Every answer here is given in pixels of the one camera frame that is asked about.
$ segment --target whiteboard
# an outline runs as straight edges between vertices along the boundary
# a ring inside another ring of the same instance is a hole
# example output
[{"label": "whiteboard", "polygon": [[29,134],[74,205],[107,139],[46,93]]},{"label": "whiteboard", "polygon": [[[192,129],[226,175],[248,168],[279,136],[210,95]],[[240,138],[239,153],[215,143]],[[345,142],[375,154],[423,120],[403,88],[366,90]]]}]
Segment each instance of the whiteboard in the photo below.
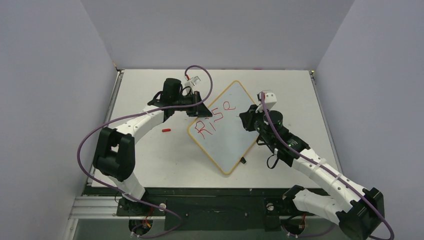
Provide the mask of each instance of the whiteboard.
[{"label": "whiteboard", "polygon": [[[338,169],[326,130],[323,115],[308,71],[297,70],[210,70],[213,90],[205,101],[209,106],[234,80],[241,82],[255,100],[261,90],[271,89],[277,95],[273,110],[284,116],[283,124],[307,142],[327,163]],[[198,76],[196,90],[205,97],[210,89],[208,76],[193,69],[188,75]],[[111,119],[139,113],[164,86],[166,78],[184,79],[181,69],[126,69],[118,84],[116,101],[112,96]],[[317,188],[308,177],[280,161],[268,169],[271,155],[266,146],[253,147],[244,156],[247,163],[238,164],[229,175],[224,175],[187,134],[187,127],[195,120],[185,112],[176,112],[154,127],[135,145],[134,174],[144,187],[150,188],[291,188],[300,185]],[[125,123],[115,122],[111,128]],[[114,184],[100,171],[96,178]],[[93,182],[93,187],[103,185]]]},{"label": "whiteboard", "polygon": [[239,114],[255,102],[239,81],[233,81],[209,106],[212,117],[199,117],[188,135],[225,175],[255,143],[259,133],[246,131]]}]

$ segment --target white table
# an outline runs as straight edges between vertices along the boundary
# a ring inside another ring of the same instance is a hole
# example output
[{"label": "white table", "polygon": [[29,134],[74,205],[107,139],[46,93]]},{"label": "white table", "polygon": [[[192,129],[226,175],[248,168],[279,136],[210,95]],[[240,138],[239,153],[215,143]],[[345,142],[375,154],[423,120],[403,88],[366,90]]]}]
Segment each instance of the white table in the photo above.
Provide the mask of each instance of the white table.
[{"label": "white table", "polygon": [[[210,70],[213,92],[209,105],[232,81],[239,80],[254,100],[261,90],[273,90],[277,104],[273,110],[283,114],[283,124],[307,142],[321,157],[338,169],[329,135],[308,71],[297,70]],[[190,70],[190,77],[199,76],[197,85],[204,98],[209,79],[202,70]],[[184,70],[127,69],[116,96],[111,119],[138,113],[153,96],[162,90],[166,78],[184,80]],[[203,153],[187,133],[194,121],[185,112],[176,112],[165,123],[148,132],[135,146],[134,173],[145,187],[161,188],[291,188],[301,185],[317,188],[313,181],[279,161],[268,169],[271,152],[266,146],[254,145],[245,156],[247,164],[239,163],[230,175],[224,175]],[[115,127],[124,123],[111,124]],[[100,171],[95,177],[113,182]],[[93,182],[93,187],[102,185]]]}]

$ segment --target gray wall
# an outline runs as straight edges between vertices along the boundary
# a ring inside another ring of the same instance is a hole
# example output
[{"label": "gray wall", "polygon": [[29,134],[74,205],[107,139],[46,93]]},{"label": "gray wall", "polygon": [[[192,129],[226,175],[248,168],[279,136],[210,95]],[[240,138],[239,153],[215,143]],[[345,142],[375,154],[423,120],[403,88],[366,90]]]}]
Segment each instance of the gray wall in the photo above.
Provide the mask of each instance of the gray wall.
[{"label": "gray wall", "polygon": [[[385,197],[396,239],[423,239],[424,1],[356,0],[316,70],[341,167]],[[378,236],[388,236],[380,226]]]},{"label": "gray wall", "polygon": [[118,68],[315,69],[353,0],[81,0]]},{"label": "gray wall", "polygon": [[116,71],[79,0],[0,5],[0,239],[61,239]]}]

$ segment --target purple cable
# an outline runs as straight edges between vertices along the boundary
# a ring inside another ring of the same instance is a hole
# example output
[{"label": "purple cable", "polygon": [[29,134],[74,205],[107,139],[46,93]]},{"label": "purple cable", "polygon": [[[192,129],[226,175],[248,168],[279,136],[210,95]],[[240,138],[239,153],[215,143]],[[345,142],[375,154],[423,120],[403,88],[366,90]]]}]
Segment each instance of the purple cable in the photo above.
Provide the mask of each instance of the purple cable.
[{"label": "purple cable", "polygon": [[329,229],[327,229],[326,231],[324,231],[324,232],[321,232],[321,233],[316,233],[316,234],[308,234],[308,235],[296,235],[296,234],[292,234],[292,233],[290,233],[289,231],[287,231],[287,229],[283,226],[283,225],[281,225],[281,227],[282,227],[282,229],[286,232],[286,233],[288,233],[288,234],[290,234],[290,236],[292,236],[292,237],[296,237],[297,236],[297,238],[315,238],[315,237],[321,237],[321,236],[324,236],[324,235],[326,235],[326,234],[328,234],[329,232],[331,232],[335,227],[336,227],[336,225],[333,223],[333,224],[331,224],[331,226],[330,226],[330,228]]},{"label": "purple cable", "polygon": [[[90,174],[90,173],[89,173],[89,172],[88,172],[88,171],[84,168],[83,164],[81,163],[81,148],[83,147],[84,143],[87,141],[87,139],[88,139],[91,135],[93,135],[95,132],[97,132],[97,131],[98,131],[98,130],[100,130],[101,128],[103,128],[103,127],[105,127],[105,126],[107,126],[107,125],[109,125],[109,124],[111,124],[111,123],[115,123],[115,122],[120,121],[120,120],[123,120],[123,119],[130,119],[130,118],[140,117],[140,116],[143,116],[143,115],[146,115],[146,114],[150,114],[150,113],[153,113],[153,112],[156,112],[156,111],[162,111],[162,110],[165,110],[165,109],[191,108],[191,107],[195,107],[195,106],[197,106],[197,105],[202,104],[202,103],[203,103],[206,99],[208,99],[208,98],[209,98],[209,96],[210,96],[210,95],[211,95],[211,93],[212,93],[212,88],[213,88],[212,77],[211,77],[211,74],[209,74],[208,70],[206,70],[204,67],[199,66],[199,65],[191,65],[191,66],[187,67],[187,69],[185,69],[184,76],[186,76],[186,75],[187,75],[187,71],[188,71],[189,69],[191,69],[191,68],[199,68],[199,69],[203,70],[203,71],[207,74],[207,76],[209,77],[209,80],[210,80],[210,89],[209,89],[209,92],[208,92],[207,96],[206,96],[203,100],[201,100],[201,101],[200,101],[200,102],[198,102],[198,103],[194,103],[194,104],[190,104],[190,105],[185,105],[185,106],[165,106],[165,107],[159,107],[159,108],[155,108],[155,109],[153,109],[153,110],[144,111],[144,112],[140,112],[140,113],[137,113],[137,114],[127,115],[127,116],[121,116],[121,117],[115,118],[115,119],[113,119],[113,120],[110,120],[110,121],[108,121],[108,122],[105,122],[105,123],[103,123],[102,125],[100,125],[100,126],[98,126],[97,128],[95,128],[94,130],[92,130],[90,133],[88,133],[88,134],[87,134],[87,135],[86,135],[86,136],[82,139],[81,143],[80,143],[80,144],[79,144],[79,146],[78,146],[78,150],[77,150],[77,152],[76,152],[76,159],[77,159],[77,161],[78,161],[79,168],[82,170],[82,172],[83,172],[85,175],[87,175],[87,176],[88,176],[89,178],[91,178],[93,181],[96,181],[96,182],[98,182],[99,184],[105,185],[106,187],[109,187],[109,188],[111,188],[111,189],[113,189],[113,190],[116,190],[116,191],[118,191],[119,193],[126,195],[128,198],[130,198],[130,199],[132,199],[132,200],[134,200],[134,201],[136,201],[136,202],[139,202],[139,203],[141,203],[141,204],[145,204],[145,205],[147,205],[147,206],[150,206],[150,207],[153,207],[153,208],[157,208],[157,209],[163,210],[163,211],[165,211],[165,212],[167,212],[167,213],[170,213],[170,214],[174,215],[175,217],[177,217],[177,218],[181,221],[181,223],[180,223],[180,224],[178,224],[178,225],[176,225],[176,226],[172,227],[171,229],[169,229],[169,230],[167,230],[167,231],[164,231],[164,232],[162,232],[162,233],[159,233],[159,234],[156,234],[156,235],[152,235],[152,236],[141,236],[141,238],[145,238],[145,239],[152,239],[152,238],[156,238],[156,237],[160,237],[160,236],[163,236],[163,235],[165,235],[165,234],[168,234],[169,232],[171,232],[171,231],[173,231],[173,230],[177,229],[178,227],[180,227],[180,226],[181,226],[181,224],[182,224],[182,222],[183,222],[183,219],[182,219],[182,218],[181,218],[178,214],[176,214],[175,212],[173,212],[173,211],[171,211],[171,210],[168,210],[168,209],[166,209],[166,208],[163,208],[163,207],[160,207],[160,206],[157,206],[157,205],[154,205],[154,204],[148,203],[148,202],[143,201],[143,200],[141,200],[141,199],[137,199],[137,198],[135,198],[135,197],[133,197],[133,196],[131,196],[131,195],[129,195],[129,194],[127,194],[127,193],[125,193],[124,191],[122,191],[121,189],[117,188],[116,186],[112,186],[112,185],[110,185],[110,184],[108,184],[108,183],[106,183],[106,182],[104,182],[104,181],[102,181],[102,180],[99,180],[99,179],[95,178],[93,175],[91,175],[91,174]],[[132,229],[132,232],[133,232],[136,228],[138,228],[139,226],[140,226],[140,225],[135,226],[135,227]]]},{"label": "purple cable", "polygon": [[[272,123],[272,120],[270,118],[270,114],[268,113],[268,109],[267,106],[265,105],[265,93],[261,92],[261,98],[260,98],[260,102],[262,103],[263,106],[263,112],[265,113],[266,119],[268,120],[268,123]],[[280,137],[280,135],[278,134],[276,128],[274,127],[273,124],[269,125],[272,129],[272,131],[274,132],[275,136],[277,137],[277,139],[284,145],[284,147],[288,148],[290,151],[292,151],[293,153],[295,153],[296,155],[302,157],[303,159],[305,159],[306,161],[313,163],[315,165],[318,164],[318,162],[314,161],[311,158],[306,157],[303,154],[300,154],[299,152],[297,152],[296,150],[294,150],[293,148],[291,148],[286,142],[284,142],[284,140]],[[331,176],[333,176],[334,178],[337,178],[337,174],[335,174],[334,172],[332,172],[330,169],[328,169],[326,166],[319,166],[320,168],[324,169],[327,173],[329,173]],[[388,239],[384,239],[384,238],[380,238],[380,237],[376,237],[376,236],[369,236],[371,239],[375,239],[375,240],[393,240],[395,239],[395,233],[393,232],[392,227],[390,226],[390,224],[386,221],[386,219],[383,217],[383,215],[371,204],[370,201],[368,201],[362,194],[360,194],[355,188],[353,188],[349,183],[347,183],[345,180],[341,179],[341,178],[337,178],[337,180],[339,180],[342,184],[344,184],[348,189],[352,190],[352,192],[354,192],[356,195],[358,195],[360,197],[360,199],[362,199],[374,212],[375,214],[378,216],[378,218],[384,223],[384,225],[387,227],[388,231],[390,232],[390,237]]]}]

